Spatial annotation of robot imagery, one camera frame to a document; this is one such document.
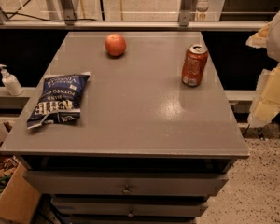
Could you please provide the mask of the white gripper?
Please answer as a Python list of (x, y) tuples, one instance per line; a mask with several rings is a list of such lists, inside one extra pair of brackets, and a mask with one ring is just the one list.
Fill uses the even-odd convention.
[[(245, 44), (251, 48), (266, 48), (270, 58), (280, 62), (280, 10)], [(250, 106), (248, 124), (251, 128), (264, 127), (280, 112), (280, 63), (272, 70), (263, 69), (259, 75), (256, 94)]]

